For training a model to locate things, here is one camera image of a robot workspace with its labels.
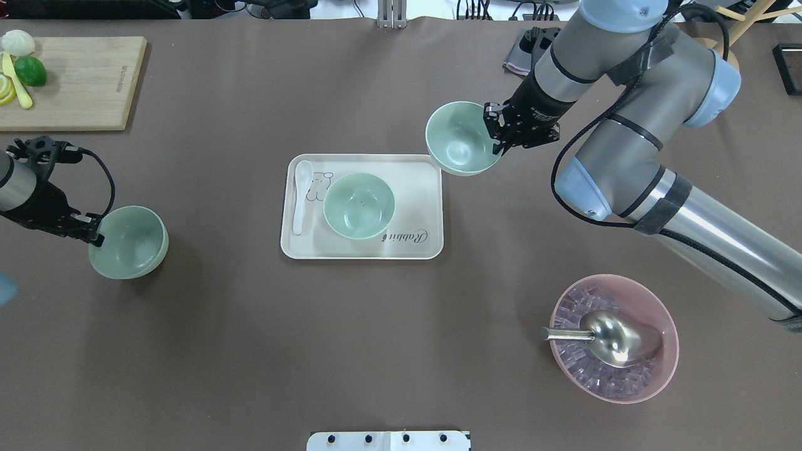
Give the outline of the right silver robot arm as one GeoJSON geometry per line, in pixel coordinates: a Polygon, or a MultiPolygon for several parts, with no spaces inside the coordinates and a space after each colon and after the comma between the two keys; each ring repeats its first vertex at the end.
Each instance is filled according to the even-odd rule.
{"type": "Polygon", "coordinates": [[[582,1],[512,97],[484,105],[503,155],[558,139],[558,120],[602,76],[624,92],[583,131],[589,137],[551,189],[597,226],[655,237],[784,330],[800,332],[800,254],[665,168],[658,154],[682,126],[716,119],[736,97],[738,71],[671,23],[665,1],[582,1]]]}

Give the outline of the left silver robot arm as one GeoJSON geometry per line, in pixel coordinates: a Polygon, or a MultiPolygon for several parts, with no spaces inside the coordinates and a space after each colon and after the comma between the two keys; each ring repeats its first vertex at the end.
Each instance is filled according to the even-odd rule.
{"type": "Polygon", "coordinates": [[[49,182],[57,163],[77,163],[78,157],[94,158],[111,178],[108,169],[93,152],[68,146],[65,150],[23,151],[17,158],[9,152],[2,157],[2,217],[28,229],[39,229],[61,237],[72,237],[100,246],[100,221],[109,213],[115,198],[115,185],[101,214],[80,213],[72,208],[63,191],[49,182]]]}

